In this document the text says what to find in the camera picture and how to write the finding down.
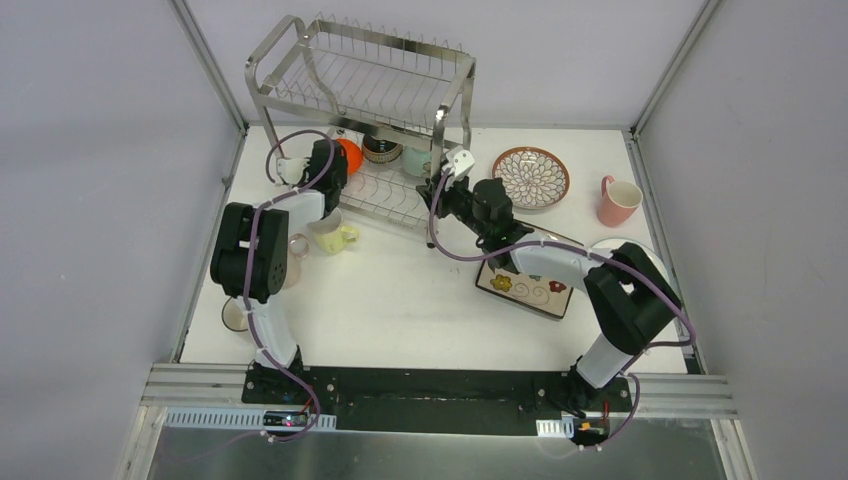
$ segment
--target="mug handle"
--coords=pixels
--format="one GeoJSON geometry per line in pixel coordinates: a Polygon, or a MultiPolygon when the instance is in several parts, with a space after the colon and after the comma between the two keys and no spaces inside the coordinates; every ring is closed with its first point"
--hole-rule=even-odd
{"type": "Polygon", "coordinates": [[[615,178],[612,175],[607,175],[606,177],[601,179],[601,196],[605,197],[607,194],[607,185],[614,182],[615,178]]]}
{"type": "Polygon", "coordinates": [[[342,238],[344,238],[345,243],[353,243],[359,240],[359,230],[356,228],[342,225],[339,230],[342,231],[342,238]]]}
{"type": "Polygon", "coordinates": [[[306,235],[302,233],[295,233],[294,235],[289,237],[289,251],[292,255],[294,255],[295,258],[302,259],[303,257],[305,257],[309,253],[309,239],[306,238],[306,235]],[[295,253],[292,251],[291,247],[299,240],[303,240],[304,247],[303,249],[301,249],[301,251],[295,253]]]}

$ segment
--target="black mounting plate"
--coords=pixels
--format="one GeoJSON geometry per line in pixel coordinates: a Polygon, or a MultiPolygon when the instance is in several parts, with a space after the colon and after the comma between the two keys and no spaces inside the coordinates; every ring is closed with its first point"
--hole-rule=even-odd
{"type": "MultiPolygon", "coordinates": [[[[536,420],[561,417],[548,396],[566,398],[560,372],[304,368],[299,354],[290,371],[312,386],[339,430],[535,436],[536,420]]],[[[308,398],[279,370],[248,367],[244,403],[302,405],[308,398]]],[[[630,399],[627,380],[616,378],[587,412],[600,412],[604,400],[611,412],[629,412],[630,399]]]]}

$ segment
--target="white wall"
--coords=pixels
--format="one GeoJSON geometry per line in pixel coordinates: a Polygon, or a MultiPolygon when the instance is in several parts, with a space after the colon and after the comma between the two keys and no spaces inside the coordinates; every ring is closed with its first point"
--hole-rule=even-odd
{"type": "Polygon", "coordinates": [[[643,137],[765,479],[848,478],[848,2],[724,2],[643,137]]]}
{"type": "Polygon", "coordinates": [[[236,131],[165,1],[0,2],[0,59],[0,478],[110,478],[236,131]]]}
{"type": "Polygon", "coordinates": [[[259,118],[244,83],[250,52],[285,15],[308,23],[324,12],[461,42],[478,61],[472,124],[630,126],[702,0],[188,3],[250,120],[259,118]]]}

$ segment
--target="patterned plate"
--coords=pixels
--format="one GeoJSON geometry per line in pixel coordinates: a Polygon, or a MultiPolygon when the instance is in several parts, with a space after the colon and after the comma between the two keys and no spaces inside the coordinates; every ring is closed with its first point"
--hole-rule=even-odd
{"type": "Polygon", "coordinates": [[[521,208],[545,208],[562,200],[571,185],[565,165],[541,148],[518,147],[502,153],[492,177],[503,178],[507,196],[521,208]]]}

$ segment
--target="floral tray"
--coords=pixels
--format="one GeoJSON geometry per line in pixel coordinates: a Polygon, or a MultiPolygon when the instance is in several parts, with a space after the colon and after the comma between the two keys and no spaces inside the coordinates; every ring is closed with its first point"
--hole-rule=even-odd
{"type": "MultiPolygon", "coordinates": [[[[582,245],[568,237],[549,232],[533,225],[529,227],[551,233],[568,242],[582,245]]],[[[518,303],[531,310],[554,318],[565,317],[568,302],[574,289],[550,278],[536,275],[514,274],[506,270],[492,269],[488,263],[480,265],[477,288],[518,303]]]]}

